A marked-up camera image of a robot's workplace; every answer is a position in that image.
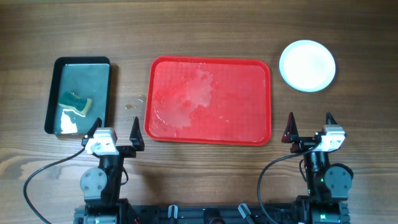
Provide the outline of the white plate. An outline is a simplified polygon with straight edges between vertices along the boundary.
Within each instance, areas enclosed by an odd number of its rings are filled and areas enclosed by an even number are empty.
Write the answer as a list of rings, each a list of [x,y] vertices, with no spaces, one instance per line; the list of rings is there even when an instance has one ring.
[[[336,75],[336,62],[324,45],[313,40],[298,40],[282,51],[279,71],[292,88],[313,93],[331,84]]]

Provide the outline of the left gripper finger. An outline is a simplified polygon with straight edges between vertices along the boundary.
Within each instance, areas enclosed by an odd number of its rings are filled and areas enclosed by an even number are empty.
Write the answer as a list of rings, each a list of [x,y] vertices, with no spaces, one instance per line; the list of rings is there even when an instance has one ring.
[[[92,125],[92,127],[89,129],[89,131],[83,136],[81,145],[86,146],[88,141],[91,138],[93,138],[95,131],[100,127],[102,127],[102,120],[101,120],[101,118],[97,118],[96,121],[94,122],[94,124]]]
[[[132,146],[135,151],[144,151],[145,144],[139,126],[138,117],[135,117],[133,120],[133,125],[129,136],[129,140],[132,142]]]

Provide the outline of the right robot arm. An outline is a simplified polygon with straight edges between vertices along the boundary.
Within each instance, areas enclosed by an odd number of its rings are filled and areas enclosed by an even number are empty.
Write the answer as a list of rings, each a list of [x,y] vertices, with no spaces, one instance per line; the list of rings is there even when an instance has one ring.
[[[341,163],[332,164],[329,154],[339,150],[346,132],[331,113],[313,137],[300,137],[294,114],[289,113],[282,143],[291,143],[290,152],[302,156],[308,195],[297,196],[292,204],[292,223],[349,223],[348,200],[354,173]]]

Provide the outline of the green yellow sponge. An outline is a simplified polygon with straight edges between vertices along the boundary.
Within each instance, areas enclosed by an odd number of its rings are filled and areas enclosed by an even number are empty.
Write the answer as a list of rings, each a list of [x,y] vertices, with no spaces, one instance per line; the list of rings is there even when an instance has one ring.
[[[81,98],[70,91],[66,91],[60,97],[58,104],[66,110],[72,110],[80,116],[86,116],[91,109],[93,100],[89,98]]]

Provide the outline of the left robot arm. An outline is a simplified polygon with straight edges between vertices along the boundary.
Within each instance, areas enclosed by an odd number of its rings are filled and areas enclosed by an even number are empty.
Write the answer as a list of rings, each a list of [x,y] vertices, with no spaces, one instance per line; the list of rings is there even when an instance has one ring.
[[[97,119],[83,137],[81,145],[88,154],[99,159],[98,167],[88,169],[80,179],[85,206],[77,208],[74,223],[117,224],[140,223],[141,220],[126,198],[119,198],[122,176],[127,175],[125,158],[135,158],[145,144],[139,127],[139,119],[133,120],[128,146],[117,146],[113,128],[103,128]]]

